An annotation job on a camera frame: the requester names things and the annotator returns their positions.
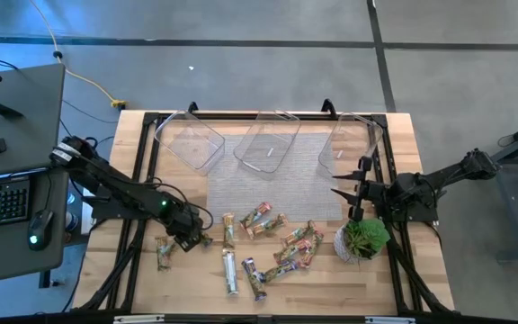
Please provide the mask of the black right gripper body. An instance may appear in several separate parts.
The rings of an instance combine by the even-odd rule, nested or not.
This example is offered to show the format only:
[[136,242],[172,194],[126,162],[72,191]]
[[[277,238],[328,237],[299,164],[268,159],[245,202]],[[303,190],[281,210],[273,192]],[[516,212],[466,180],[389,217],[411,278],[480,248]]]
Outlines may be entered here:
[[357,194],[361,203],[359,205],[351,205],[349,211],[349,219],[351,221],[361,221],[364,210],[362,208],[362,201],[378,203],[381,201],[387,201],[388,185],[382,182],[371,181],[366,179],[367,173],[371,170],[373,159],[371,157],[363,156],[359,159],[358,169],[362,171],[362,180],[358,181]]

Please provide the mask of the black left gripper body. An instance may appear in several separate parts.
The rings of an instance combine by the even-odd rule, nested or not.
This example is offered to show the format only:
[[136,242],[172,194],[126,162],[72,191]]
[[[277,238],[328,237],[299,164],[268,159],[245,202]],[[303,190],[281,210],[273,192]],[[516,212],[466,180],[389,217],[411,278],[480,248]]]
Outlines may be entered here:
[[200,210],[191,205],[173,206],[167,223],[167,233],[176,237],[199,237],[203,221]]

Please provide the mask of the red-ended granola bar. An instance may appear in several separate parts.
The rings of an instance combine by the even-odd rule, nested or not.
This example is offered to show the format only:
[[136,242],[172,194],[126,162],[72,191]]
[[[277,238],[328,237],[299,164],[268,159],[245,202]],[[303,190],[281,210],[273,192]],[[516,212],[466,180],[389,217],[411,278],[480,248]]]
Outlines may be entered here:
[[299,266],[301,268],[309,269],[312,263],[312,260],[317,253],[318,249],[321,247],[324,240],[324,234],[318,230],[315,230],[313,236],[311,238],[311,246],[307,249],[304,256],[300,259]]
[[299,241],[284,247],[281,251],[275,252],[273,258],[277,264],[281,264],[283,261],[294,258],[299,253],[305,253],[312,247],[311,242],[308,239],[302,238]]
[[297,243],[301,239],[308,235],[311,235],[316,229],[316,223],[313,220],[309,220],[307,225],[302,228],[296,228],[290,234],[281,239],[282,245],[286,248],[294,243]]

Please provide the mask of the purple oatmeal raisin granola bar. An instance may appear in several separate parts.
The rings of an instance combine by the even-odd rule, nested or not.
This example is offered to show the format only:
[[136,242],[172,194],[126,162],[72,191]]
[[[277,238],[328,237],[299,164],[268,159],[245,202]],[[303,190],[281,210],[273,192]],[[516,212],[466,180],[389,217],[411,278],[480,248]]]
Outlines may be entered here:
[[246,272],[248,281],[250,283],[251,289],[255,297],[255,301],[259,302],[266,298],[267,293],[265,292],[265,289],[263,287],[261,275],[255,267],[255,261],[251,257],[249,257],[244,259],[241,265]]

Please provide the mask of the clear plastic bin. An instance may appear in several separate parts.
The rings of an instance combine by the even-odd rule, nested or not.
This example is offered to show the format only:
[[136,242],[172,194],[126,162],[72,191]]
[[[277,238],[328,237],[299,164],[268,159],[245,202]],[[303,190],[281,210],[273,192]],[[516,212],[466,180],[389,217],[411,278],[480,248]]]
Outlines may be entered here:
[[332,179],[353,170],[370,170],[381,139],[382,128],[377,122],[353,112],[342,113],[319,153],[317,171]]
[[154,137],[200,176],[206,176],[225,154],[224,137],[188,111],[164,118]]
[[285,111],[260,111],[234,148],[238,162],[259,175],[274,174],[290,151],[301,121]]

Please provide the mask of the potted green succulent plant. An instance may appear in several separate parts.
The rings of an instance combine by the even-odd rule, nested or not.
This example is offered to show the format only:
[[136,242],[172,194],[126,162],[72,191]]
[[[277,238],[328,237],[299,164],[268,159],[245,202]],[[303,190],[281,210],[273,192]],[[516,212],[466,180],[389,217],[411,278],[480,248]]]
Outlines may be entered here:
[[381,220],[349,220],[335,233],[334,248],[345,263],[356,264],[372,260],[389,240],[389,232]]

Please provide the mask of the grey woven placemat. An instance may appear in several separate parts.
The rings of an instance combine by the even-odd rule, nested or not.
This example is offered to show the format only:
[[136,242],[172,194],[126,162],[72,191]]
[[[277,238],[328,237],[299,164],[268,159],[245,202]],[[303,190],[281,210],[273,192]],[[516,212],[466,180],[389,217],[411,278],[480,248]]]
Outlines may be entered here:
[[241,219],[263,202],[272,215],[284,213],[289,221],[339,221],[341,204],[324,177],[318,155],[326,144],[324,133],[300,133],[278,169],[260,173],[235,157],[234,149],[244,137],[227,135],[225,155],[208,173],[207,209],[216,221],[227,212]]

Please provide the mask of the black computer mouse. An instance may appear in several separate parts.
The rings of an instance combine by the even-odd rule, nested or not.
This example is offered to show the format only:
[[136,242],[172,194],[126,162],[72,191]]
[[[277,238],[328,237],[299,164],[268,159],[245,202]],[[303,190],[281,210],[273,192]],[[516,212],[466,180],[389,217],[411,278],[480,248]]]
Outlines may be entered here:
[[30,250],[40,251],[50,243],[53,218],[53,211],[40,210],[30,219],[27,232]]

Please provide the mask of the grey desk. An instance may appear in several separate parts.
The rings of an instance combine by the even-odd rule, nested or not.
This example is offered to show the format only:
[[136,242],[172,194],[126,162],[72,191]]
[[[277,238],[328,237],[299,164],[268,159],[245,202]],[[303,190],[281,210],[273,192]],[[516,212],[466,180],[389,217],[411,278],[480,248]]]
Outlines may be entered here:
[[[65,69],[60,64],[3,71],[0,104],[24,115],[0,115],[0,139],[7,150],[0,154],[0,179],[31,179],[29,218],[0,225],[0,280],[38,273],[61,265],[67,208],[68,175],[51,165],[49,154],[58,143]],[[40,210],[54,212],[50,243],[30,250],[30,219]]]

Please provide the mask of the small black block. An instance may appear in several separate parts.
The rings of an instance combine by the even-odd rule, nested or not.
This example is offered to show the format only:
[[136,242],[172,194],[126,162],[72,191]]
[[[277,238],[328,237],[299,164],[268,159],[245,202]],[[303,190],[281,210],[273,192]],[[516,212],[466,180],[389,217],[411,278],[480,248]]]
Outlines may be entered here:
[[21,112],[16,111],[6,105],[0,103],[0,115],[5,119],[21,119],[24,115]]

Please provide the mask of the silver edge bracket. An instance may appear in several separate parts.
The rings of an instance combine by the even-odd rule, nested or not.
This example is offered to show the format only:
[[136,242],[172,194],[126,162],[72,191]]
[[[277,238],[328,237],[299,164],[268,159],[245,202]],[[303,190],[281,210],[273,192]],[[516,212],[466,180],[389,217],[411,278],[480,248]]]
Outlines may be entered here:
[[383,317],[383,316],[368,316],[365,318],[365,324],[416,324],[414,318],[405,317]]
[[112,324],[159,324],[164,322],[164,314],[143,314],[116,316]]

